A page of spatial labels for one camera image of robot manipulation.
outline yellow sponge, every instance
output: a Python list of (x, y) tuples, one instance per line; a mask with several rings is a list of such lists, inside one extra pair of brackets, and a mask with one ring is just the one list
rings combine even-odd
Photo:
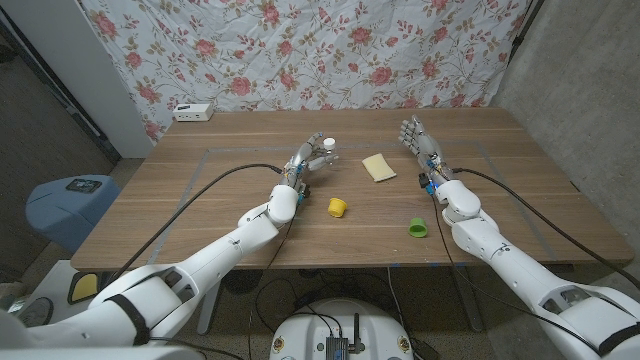
[(390, 179), (396, 176), (396, 173), (391, 170), (387, 162), (382, 157), (382, 154), (376, 154), (369, 156), (362, 160), (362, 164), (369, 172), (369, 175), (373, 178), (373, 181), (378, 182), (382, 180)]

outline green cup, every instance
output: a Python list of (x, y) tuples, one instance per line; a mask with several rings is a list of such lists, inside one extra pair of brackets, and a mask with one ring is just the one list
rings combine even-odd
[(409, 235), (413, 237), (425, 237), (427, 236), (427, 223), (423, 218), (411, 219), (409, 225)]

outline white power strip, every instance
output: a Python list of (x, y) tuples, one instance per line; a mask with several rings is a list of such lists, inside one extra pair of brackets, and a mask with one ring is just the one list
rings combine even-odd
[(173, 115), (178, 121), (207, 121), (213, 115), (213, 104), (178, 104)]

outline wooden table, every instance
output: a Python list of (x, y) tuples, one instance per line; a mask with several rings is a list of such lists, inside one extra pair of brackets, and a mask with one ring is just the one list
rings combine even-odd
[[(418, 185), (415, 156), (400, 146), (403, 119), (417, 114), (440, 142), (451, 167), (504, 181), (558, 226), (603, 257), (634, 254), (553, 161), (502, 109), (345, 110), (215, 114), (205, 123), (175, 123), (72, 258), (78, 270), (119, 268), (191, 195), (222, 172), (247, 163), (283, 166), (311, 134), (337, 141), (331, 168), (308, 173), (311, 197), (300, 206), (273, 268), (447, 265), (429, 197)], [(374, 183), (361, 160), (382, 153), (397, 177)], [(496, 185), (458, 174), (482, 201), (502, 234), (541, 262), (593, 261)], [(248, 169), (220, 181), (184, 212), (135, 263), (177, 262), (231, 231), (247, 210), (267, 200), (279, 175)], [(349, 205), (340, 219), (329, 199)], [(409, 220), (423, 217), (429, 234), (412, 238)], [(446, 241), (458, 263), (479, 260)], [(238, 268), (265, 268), (283, 233)]]

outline blue stool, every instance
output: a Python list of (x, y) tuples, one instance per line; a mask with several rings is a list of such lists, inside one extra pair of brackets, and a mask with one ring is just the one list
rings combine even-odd
[(38, 185), (27, 200), (27, 221), (72, 253), (82, 245), (120, 194), (106, 175), (83, 175)]

